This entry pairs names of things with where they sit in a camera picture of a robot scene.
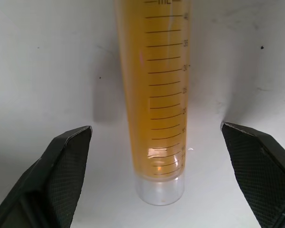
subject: white background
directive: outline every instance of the white background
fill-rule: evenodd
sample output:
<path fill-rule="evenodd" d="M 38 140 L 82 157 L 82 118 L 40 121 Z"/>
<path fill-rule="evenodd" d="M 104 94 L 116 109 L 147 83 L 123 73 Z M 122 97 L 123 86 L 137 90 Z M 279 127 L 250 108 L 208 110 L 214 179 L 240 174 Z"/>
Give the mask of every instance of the white background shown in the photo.
<path fill-rule="evenodd" d="M 73 228 L 259 228 L 220 123 L 285 148 L 285 0 L 193 0 L 191 19 L 194 150 L 183 197 L 154 207 L 134 190 L 113 0 L 0 0 L 0 203 L 55 136 L 92 125 Z"/>

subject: yellow liquid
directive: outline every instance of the yellow liquid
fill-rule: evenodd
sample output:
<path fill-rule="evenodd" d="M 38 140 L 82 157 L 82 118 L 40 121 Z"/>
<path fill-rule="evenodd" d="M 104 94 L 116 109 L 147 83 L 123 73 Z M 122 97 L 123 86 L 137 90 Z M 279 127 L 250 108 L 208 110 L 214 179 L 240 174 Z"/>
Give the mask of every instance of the yellow liquid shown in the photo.
<path fill-rule="evenodd" d="M 135 172 L 168 181 L 185 167 L 190 0 L 115 0 Z"/>

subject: clear plastic base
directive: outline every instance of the clear plastic base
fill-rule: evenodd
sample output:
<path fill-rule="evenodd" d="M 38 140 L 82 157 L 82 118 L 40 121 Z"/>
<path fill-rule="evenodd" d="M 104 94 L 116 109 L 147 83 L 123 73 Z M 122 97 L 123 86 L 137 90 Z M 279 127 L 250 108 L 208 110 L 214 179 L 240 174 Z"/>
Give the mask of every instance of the clear plastic base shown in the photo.
<path fill-rule="evenodd" d="M 165 206 L 178 201 L 184 193 L 184 172 L 177 178 L 167 182 L 152 182 L 136 175 L 136 190 L 146 203 Z"/>

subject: measuring cylinder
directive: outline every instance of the measuring cylinder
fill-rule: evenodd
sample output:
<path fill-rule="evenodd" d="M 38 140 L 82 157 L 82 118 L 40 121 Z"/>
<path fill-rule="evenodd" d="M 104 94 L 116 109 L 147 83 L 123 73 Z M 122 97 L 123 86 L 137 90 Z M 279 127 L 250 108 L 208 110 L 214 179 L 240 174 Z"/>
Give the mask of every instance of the measuring cylinder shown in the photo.
<path fill-rule="evenodd" d="M 115 0 L 136 188 L 153 205 L 184 191 L 190 0 Z"/>

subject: printed number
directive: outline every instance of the printed number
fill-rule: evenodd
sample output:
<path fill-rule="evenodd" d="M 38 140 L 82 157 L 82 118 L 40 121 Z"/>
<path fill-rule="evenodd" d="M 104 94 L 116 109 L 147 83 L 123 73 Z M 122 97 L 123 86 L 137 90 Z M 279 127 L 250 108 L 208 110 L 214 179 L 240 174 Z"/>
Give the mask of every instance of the printed number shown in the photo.
<path fill-rule="evenodd" d="M 184 14 L 184 19 L 185 19 L 185 20 L 189 20 L 189 13 L 185 13 L 185 14 Z"/>

